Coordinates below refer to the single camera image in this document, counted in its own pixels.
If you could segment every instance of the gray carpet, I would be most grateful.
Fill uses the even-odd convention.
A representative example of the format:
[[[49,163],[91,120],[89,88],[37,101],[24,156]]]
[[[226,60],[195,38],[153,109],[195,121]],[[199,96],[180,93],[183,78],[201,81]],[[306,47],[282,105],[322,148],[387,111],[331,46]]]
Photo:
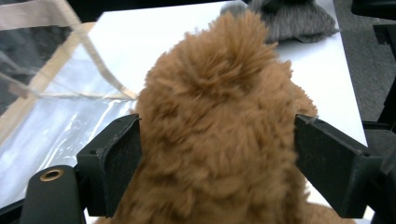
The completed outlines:
[[[373,25],[396,21],[356,16],[350,12],[352,0],[333,1],[361,119],[377,121],[396,76],[396,61],[389,45],[377,43]]]

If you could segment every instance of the stuffed animal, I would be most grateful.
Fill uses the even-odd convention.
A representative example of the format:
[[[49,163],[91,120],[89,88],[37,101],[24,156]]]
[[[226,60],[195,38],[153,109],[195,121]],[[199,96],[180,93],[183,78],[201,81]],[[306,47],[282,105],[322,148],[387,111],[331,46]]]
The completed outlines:
[[[270,29],[267,43],[297,39],[304,43],[318,42],[338,32],[335,20],[315,0],[251,0],[226,4],[221,14],[231,11],[234,15],[250,10],[259,13]]]
[[[158,59],[136,106],[142,161],[98,223],[331,223],[294,164],[295,115],[317,110],[267,36],[260,15],[225,13]]]

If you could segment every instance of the gray knit fabric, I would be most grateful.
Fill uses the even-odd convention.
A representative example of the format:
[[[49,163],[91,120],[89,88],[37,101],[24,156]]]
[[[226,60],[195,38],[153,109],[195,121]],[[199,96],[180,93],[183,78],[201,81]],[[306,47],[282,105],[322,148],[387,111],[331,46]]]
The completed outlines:
[[[251,10],[261,13],[262,20],[270,29],[267,43],[296,38],[304,43],[313,43],[338,32],[335,20],[314,0],[299,4],[286,4],[276,13],[266,13],[262,7],[270,0],[252,0],[247,6],[244,2],[231,2],[225,5],[220,14],[231,11],[234,15]]]

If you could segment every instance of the brass grommet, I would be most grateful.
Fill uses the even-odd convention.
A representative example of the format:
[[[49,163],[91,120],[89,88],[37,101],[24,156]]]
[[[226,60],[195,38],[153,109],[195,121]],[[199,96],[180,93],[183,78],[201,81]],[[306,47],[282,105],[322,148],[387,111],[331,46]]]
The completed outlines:
[[[40,176],[40,180],[43,182],[52,181],[52,180],[58,179],[63,174],[64,174],[64,170],[62,170],[62,169],[48,170],[46,173],[44,173]]]

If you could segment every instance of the clear plastic sheet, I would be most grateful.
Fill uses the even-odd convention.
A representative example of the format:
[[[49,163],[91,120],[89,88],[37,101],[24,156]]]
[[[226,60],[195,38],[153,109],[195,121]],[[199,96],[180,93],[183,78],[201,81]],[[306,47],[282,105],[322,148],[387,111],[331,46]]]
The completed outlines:
[[[64,0],[0,0],[0,208],[134,108]]]

